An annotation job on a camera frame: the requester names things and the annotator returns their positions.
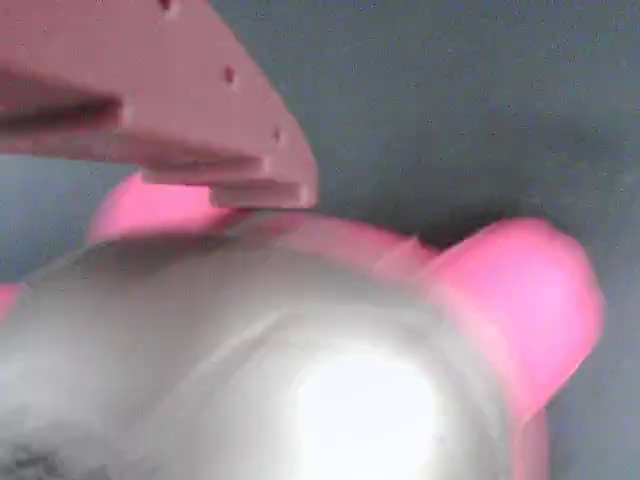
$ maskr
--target pink edge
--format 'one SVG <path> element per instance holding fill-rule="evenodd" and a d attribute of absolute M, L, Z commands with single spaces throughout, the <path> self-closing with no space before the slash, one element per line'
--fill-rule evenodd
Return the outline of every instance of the pink edge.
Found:
<path fill-rule="evenodd" d="M 212 206 L 209 196 L 208 187 L 147 183 L 140 173 L 134 174 L 107 196 L 87 243 L 158 232 L 196 233 L 237 213 Z"/>

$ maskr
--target silver metallic surface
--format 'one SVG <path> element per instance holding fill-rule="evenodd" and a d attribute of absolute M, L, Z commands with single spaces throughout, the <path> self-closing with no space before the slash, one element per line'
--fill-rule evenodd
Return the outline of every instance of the silver metallic surface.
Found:
<path fill-rule="evenodd" d="M 268 242 L 162 237 L 30 287 L 0 327 L 2 480 L 511 478 L 497 378 L 390 285 Z"/>

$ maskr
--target gray fabric surface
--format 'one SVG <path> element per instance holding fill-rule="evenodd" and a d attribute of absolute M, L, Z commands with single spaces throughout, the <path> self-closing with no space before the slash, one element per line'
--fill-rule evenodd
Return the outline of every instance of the gray fabric surface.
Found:
<path fill-rule="evenodd" d="M 608 323 L 550 407 L 552 479 L 638 478 L 640 5 L 213 3 L 305 128 L 320 210 L 437 245 L 538 215 L 582 242 Z M 77 245 L 124 173 L 9 157 L 0 172 L 2 279 Z"/>

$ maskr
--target pink ear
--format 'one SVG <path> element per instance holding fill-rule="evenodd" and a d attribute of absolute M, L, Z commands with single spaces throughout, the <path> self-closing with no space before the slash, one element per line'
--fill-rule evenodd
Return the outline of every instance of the pink ear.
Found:
<path fill-rule="evenodd" d="M 438 257 L 438 277 L 479 307 L 506 340 L 529 417 L 596 343 L 603 299 L 583 249 L 538 220 L 497 223 Z"/>
<path fill-rule="evenodd" d="M 17 285 L 0 285 L 0 322 L 18 295 Z"/>
<path fill-rule="evenodd" d="M 95 216 L 87 242 L 160 231 L 197 232 L 234 210 L 216 208 L 207 187 L 146 183 L 141 174 L 124 180 Z"/>

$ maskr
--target hole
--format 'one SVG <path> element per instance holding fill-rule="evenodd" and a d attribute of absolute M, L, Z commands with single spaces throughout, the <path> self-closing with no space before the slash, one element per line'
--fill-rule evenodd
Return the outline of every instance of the hole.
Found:
<path fill-rule="evenodd" d="M 278 145 L 282 143 L 284 139 L 284 133 L 282 133 L 282 129 L 280 127 L 276 127 L 273 129 L 273 139 Z"/>
<path fill-rule="evenodd" d="M 222 72 L 224 83 L 227 84 L 229 88 L 236 89 L 238 87 L 238 74 L 233 67 L 225 67 Z"/>
<path fill-rule="evenodd" d="M 174 16 L 178 11 L 178 0 L 158 0 L 167 16 Z"/>

